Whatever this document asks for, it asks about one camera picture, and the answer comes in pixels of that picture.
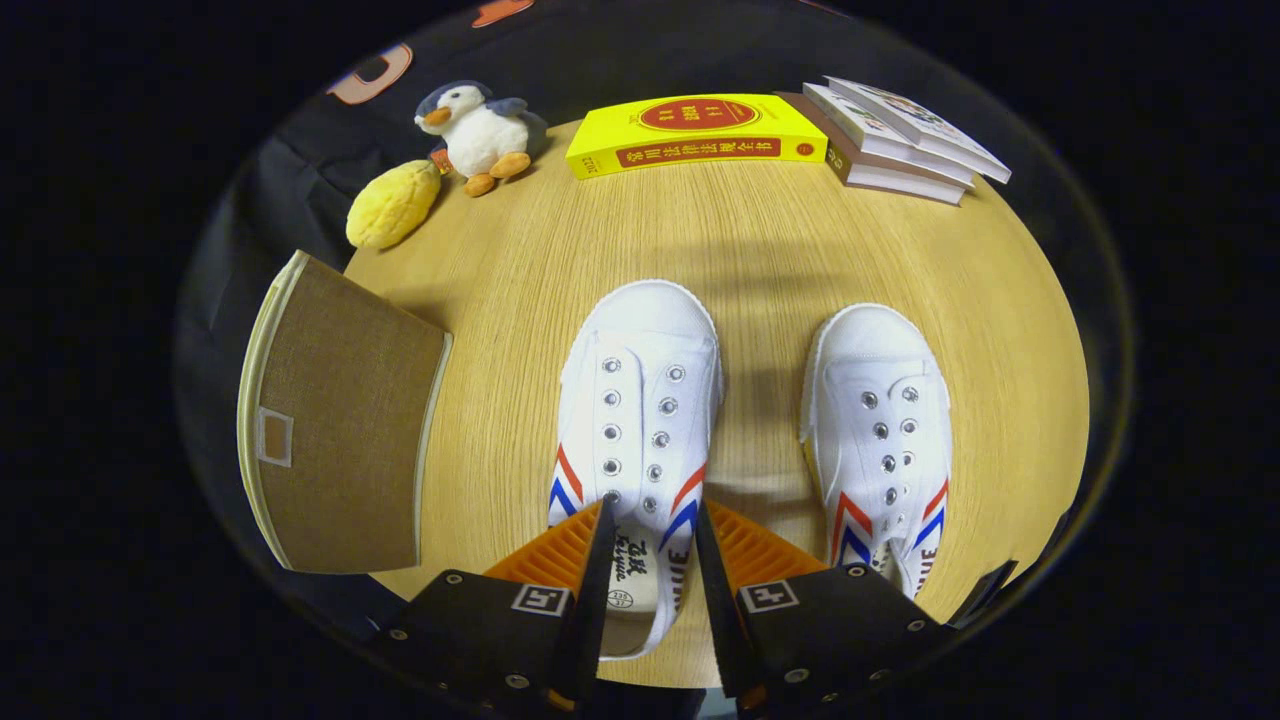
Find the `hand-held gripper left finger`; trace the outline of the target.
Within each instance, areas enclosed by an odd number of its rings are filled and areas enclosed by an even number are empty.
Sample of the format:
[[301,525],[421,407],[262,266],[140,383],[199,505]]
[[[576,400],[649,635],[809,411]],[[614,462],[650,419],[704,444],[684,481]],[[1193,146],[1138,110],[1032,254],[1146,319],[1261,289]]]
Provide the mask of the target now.
[[474,714],[576,714],[602,650],[612,506],[589,505],[485,573],[440,573],[379,633],[378,657]]

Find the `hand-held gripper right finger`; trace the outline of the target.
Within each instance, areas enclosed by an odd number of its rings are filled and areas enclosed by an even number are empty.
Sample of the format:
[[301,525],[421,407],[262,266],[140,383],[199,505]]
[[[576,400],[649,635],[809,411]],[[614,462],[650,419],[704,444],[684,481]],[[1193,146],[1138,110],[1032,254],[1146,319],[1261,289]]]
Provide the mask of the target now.
[[951,639],[864,562],[831,566],[708,501],[696,528],[716,661],[741,716],[870,716]]

